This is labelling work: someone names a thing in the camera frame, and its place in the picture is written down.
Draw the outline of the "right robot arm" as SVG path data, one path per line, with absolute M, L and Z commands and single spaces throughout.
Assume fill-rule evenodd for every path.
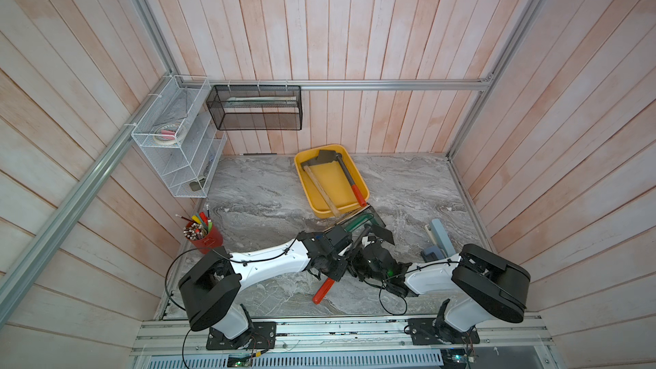
M 358 249 L 348 271 L 362 282 L 381 282 L 379 290 L 403 299 L 441 290 L 459 290 L 466 296 L 442 302 L 430 329 L 418 329 L 430 342 L 478 343 L 476 325 L 490 319 L 519 324 L 524 320 L 531 275 L 476 244 L 440 261 L 401 263 L 381 243 Z

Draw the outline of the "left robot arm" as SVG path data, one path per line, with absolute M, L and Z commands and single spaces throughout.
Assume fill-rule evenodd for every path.
M 261 281 L 311 269 L 338 281 L 346 272 L 351 244 L 352 234 L 336 225 L 249 253 L 210 249 L 178 283 L 190 329 L 208 330 L 209 341 L 229 350 L 255 344 L 255 324 L 246 308 L 235 303 L 237 295 Z

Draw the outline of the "green shaft red grip hoe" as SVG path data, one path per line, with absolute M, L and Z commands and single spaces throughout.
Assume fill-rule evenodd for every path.
M 372 206 L 366 214 L 357 216 L 354 220 L 351 220 L 349 223 L 342 225 L 342 227 L 347 232 L 355 232 L 359 228 L 364 227 L 365 225 L 386 228 L 386 224 L 379 216 L 375 208 Z

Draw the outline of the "wooden handle hoe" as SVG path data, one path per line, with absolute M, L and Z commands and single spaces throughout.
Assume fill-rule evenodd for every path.
M 335 216 L 341 215 L 337 206 L 333 203 L 333 201 L 331 201 L 331 198 L 328 196 L 323 186 L 320 184 L 319 180 L 314 175 L 314 172 L 312 171 L 311 167 L 308 164 L 303 164 L 302 169 L 309 176 L 309 179 L 311 179 L 311 181 L 315 185 L 315 188 L 317 189 L 317 191 L 319 191 L 319 194 L 321 194 L 322 198 L 326 202 L 326 205 L 329 207 L 329 210 L 331 210 L 331 213 L 333 213 Z

